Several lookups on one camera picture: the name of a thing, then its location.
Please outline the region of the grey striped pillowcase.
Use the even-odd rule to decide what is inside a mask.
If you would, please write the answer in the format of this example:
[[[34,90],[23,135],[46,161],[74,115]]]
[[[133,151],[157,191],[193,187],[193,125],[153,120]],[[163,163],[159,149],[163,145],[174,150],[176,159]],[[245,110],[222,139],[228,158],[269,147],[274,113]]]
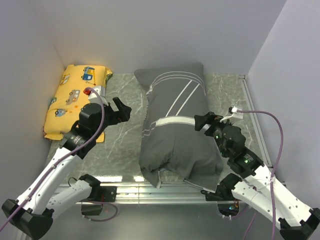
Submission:
[[[215,192],[223,159],[215,140],[195,130],[194,117],[209,112],[203,64],[137,69],[134,76],[147,98],[139,157],[143,177],[159,188],[161,173],[169,171]]]

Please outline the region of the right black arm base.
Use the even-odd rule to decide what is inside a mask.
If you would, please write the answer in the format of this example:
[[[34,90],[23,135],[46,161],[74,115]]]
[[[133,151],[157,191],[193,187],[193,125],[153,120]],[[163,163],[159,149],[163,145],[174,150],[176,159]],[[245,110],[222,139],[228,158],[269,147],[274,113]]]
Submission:
[[[239,201],[236,200],[230,189],[218,185],[215,192],[201,190],[207,202],[217,202],[217,209],[221,216],[236,217],[239,213]]]

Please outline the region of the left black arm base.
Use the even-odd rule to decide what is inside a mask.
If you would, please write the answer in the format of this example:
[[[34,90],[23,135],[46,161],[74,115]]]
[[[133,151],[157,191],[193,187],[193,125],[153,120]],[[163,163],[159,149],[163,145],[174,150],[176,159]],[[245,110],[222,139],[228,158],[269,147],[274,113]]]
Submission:
[[[99,188],[93,189],[92,193],[84,201],[114,203],[116,200],[116,194],[116,186],[100,186]],[[81,214],[85,217],[99,216],[103,211],[103,204],[82,204],[80,210]]]

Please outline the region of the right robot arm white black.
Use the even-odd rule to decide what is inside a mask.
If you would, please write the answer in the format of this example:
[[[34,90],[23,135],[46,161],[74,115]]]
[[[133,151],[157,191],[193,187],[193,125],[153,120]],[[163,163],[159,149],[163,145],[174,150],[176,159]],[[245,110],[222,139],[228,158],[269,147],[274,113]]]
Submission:
[[[215,198],[240,200],[272,222],[285,240],[307,240],[320,223],[319,208],[312,208],[293,195],[268,166],[245,146],[246,138],[234,125],[241,112],[230,116],[214,112],[195,115],[195,130],[213,137],[222,157],[233,171],[219,184]]]

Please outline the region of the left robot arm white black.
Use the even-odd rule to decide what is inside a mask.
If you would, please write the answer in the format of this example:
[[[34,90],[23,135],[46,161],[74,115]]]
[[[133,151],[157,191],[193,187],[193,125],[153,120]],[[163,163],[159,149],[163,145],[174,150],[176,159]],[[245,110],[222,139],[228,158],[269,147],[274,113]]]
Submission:
[[[7,199],[1,209],[7,220],[33,240],[41,239],[51,228],[54,220],[82,200],[103,200],[101,182],[85,174],[64,191],[54,194],[61,181],[79,164],[97,144],[97,138],[105,128],[130,119],[132,109],[118,97],[109,103],[98,101],[86,104],[79,119],[72,125],[60,142],[49,164],[33,184],[17,199]]]

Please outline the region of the yellow cartoon car pillow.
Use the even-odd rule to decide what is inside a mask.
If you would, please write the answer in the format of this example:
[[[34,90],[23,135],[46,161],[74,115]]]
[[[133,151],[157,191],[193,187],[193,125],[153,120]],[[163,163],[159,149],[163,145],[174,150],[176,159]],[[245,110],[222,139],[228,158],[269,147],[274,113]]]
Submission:
[[[88,104],[85,88],[106,87],[113,72],[105,66],[70,64],[48,108],[43,127],[44,137],[59,141],[70,131],[79,113]]]

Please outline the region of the aluminium right side rail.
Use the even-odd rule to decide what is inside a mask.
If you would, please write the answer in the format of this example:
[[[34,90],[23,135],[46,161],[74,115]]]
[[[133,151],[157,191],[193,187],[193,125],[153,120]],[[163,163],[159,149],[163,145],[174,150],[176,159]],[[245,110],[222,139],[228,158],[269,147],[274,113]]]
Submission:
[[[254,108],[254,104],[252,102],[250,91],[249,91],[249,88],[248,88],[248,85],[247,85],[246,75],[241,75],[240,74],[240,75],[238,75],[238,78],[239,78],[239,80],[241,82],[241,87],[242,87],[242,90],[243,90],[243,93],[244,93],[244,98],[245,98],[245,101],[246,101],[246,104],[247,104],[247,109],[250,110],[250,111],[254,111],[255,108]],[[267,150],[267,146],[266,146],[263,134],[262,134],[262,130],[261,130],[261,127],[260,127],[260,124],[259,124],[259,121],[258,121],[257,114],[256,113],[250,113],[250,118],[251,118],[251,121],[252,121],[252,124],[253,124],[254,132],[255,132],[256,137],[257,137],[257,143],[258,143],[260,152],[262,154],[262,160],[269,168],[272,168],[273,165],[272,165],[272,162],[271,162],[268,150]]]

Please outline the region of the aluminium rail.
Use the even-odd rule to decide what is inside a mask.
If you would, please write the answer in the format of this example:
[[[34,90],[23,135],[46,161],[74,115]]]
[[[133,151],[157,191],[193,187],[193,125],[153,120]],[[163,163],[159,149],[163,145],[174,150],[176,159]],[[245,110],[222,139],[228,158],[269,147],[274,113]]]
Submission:
[[[254,108],[254,104],[252,102],[250,91],[249,91],[249,88],[248,88],[248,85],[247,85],[246,75],[241,75],[240,74],[240,75],[238,75],[238,78],[239,78],[239,80],[241,82],[241,87],[242,87],[242,90],[243,90],[243,93],[244,93],[244,98],[245,98],[245,101],[246,101],[246,104],[247,104],[247,109],[250,110],[250,111],[254,111],[255,108]],[[267,146],[266,146],[263,134],[262,134],[262,130],[261,130],[261,127],[260,127],[260,124],[259,124],[259,121],[258,121],[257,114],[256,113],[250,113],[250,118],[251,118],[251,121],[252,121],[252,124],[253,124],[254,132],[255,132],[256,137],[257,137],[257,143],[258,143],[260,152],[262,154],[262,160],[269,168],[272,168],[273,165],[272,165],[272,162],[271,162],[268,150],[267,150]]]
[[[184,182],[163,183],[160,188],[147,182],[105,182],[102,188],[116,188],[114,204],[165,205],[165,204],[213,204],[207,201],[201,190]]]

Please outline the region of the aluminium front rail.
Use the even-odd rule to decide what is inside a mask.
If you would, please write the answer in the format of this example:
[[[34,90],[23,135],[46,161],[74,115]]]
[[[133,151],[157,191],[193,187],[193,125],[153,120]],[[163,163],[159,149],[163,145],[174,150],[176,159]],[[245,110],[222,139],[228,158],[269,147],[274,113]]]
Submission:
[[[163,183],[160,188],[147,182],[105,182],[102,188],[116,188],[114,204],[165,205],[165,204],[213,204],[207,201],[201,190],[184,182]]]

